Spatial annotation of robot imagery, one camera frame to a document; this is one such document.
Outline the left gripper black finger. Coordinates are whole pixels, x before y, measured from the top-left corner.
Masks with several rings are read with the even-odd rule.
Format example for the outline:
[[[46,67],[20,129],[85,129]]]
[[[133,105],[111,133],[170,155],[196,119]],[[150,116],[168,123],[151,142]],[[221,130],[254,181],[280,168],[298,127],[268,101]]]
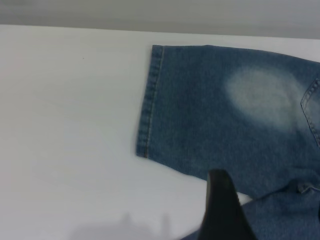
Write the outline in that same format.
[[[223,169],[208,172],[206,203],[198,240],[255,240],[230,175]]]

